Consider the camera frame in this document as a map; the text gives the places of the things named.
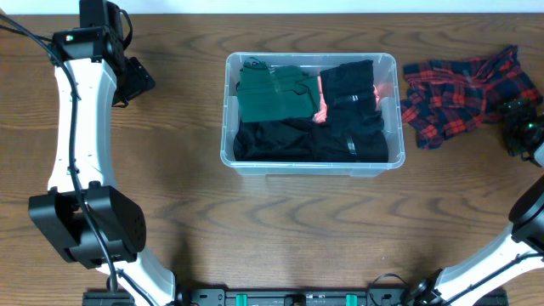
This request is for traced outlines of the green banded cloth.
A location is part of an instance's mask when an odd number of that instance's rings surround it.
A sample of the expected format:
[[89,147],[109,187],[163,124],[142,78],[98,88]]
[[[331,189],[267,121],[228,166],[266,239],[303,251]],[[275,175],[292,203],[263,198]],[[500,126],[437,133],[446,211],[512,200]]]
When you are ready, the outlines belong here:
[[236,90],[244,123],[310,118],[320,110],[317,78],[295,65],[269,67],[251,57],[240,69]]

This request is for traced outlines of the small black cloth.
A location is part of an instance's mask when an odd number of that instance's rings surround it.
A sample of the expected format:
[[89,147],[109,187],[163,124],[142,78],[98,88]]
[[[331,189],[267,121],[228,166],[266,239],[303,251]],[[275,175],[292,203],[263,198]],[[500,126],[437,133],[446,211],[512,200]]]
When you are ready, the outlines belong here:
[[326,123],[335,136],[373,135],[384,127],[377,109],[373,61],[366,59],[320,72]]

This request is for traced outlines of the red plaid cloth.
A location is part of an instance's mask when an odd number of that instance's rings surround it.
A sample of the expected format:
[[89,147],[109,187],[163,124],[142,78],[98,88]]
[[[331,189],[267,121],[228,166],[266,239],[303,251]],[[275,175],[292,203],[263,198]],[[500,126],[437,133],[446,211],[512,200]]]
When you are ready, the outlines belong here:
[[502,119],[498,107],[515,99],[533,106],[543,96],[508,45],[497,54],[463,60],[432,59],[403,67],[408,84],[402,119],[416,131],[416,146],[438,149],[458,134]]

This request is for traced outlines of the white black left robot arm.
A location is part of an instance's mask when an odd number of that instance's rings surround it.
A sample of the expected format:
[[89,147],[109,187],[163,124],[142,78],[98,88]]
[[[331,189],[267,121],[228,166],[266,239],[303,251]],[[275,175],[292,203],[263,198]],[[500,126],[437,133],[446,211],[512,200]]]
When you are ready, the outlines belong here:
[[122,31],[107,25],[53,35],[59,132],[47,192],[29,200],[29,215],[55,251],[108,275],[109,297],[85,304],[172,305],[174,273],[146,246],[142,209],[116,188],[111,109],[130,59]]

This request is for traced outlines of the large black garment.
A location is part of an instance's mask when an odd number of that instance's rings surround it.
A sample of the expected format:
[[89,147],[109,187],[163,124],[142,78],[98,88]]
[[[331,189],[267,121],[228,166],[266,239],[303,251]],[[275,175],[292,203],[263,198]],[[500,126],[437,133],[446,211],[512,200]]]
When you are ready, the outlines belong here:
[[310,119],[241,122],[233,143],[238,162],[332,162],[345,147]]

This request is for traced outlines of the salmon pink garment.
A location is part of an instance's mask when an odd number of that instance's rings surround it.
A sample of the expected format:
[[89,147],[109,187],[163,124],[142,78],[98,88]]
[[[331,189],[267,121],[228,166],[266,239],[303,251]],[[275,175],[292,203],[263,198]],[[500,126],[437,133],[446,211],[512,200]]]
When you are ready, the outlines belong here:
[[[325,100],[325,97],[324,97],[324,93],[323,93],[323,89],[322,89],[322,82],[321,82],[321,77],[320,76],[317,77],[317,82],[318,82],[318,88],[319,88],[319,93],[320,93],[320,109],[319,109],[318,112],[316,112],[314,114],[313,120],[314,120],[315,123],[321,124],[321,123],[324,123],[326,121],[328,106],[326,104],[326,100]],[[375,95],[375,98],[376,98],[377,108],[379,108],[379,106],[381,104],[381,98],[378,95],[377,87],[374,86],[373,88],[374,88],[374,95]]]

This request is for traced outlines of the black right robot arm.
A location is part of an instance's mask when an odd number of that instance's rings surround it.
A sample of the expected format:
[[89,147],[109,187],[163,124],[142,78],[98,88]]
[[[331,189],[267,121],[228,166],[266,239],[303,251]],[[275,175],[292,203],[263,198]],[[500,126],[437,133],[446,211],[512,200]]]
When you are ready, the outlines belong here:
[[[497,107],[510,156],[543,166],[543,116],[528,99]],[[515,202],[507,227],[469,259],[437,270],[403,296],[402,305],[475,305],[510,280],[543,267],[543,179]]]

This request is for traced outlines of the black banded cloth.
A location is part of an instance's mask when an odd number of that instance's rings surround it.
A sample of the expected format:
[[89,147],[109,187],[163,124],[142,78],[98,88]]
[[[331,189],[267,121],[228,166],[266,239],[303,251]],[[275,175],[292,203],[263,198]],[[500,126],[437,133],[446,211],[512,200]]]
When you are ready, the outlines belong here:
[[388,162],[388,144],[382,131],[375,133],[335,133],[330,126],[313,131],[314,157],[317,162]]

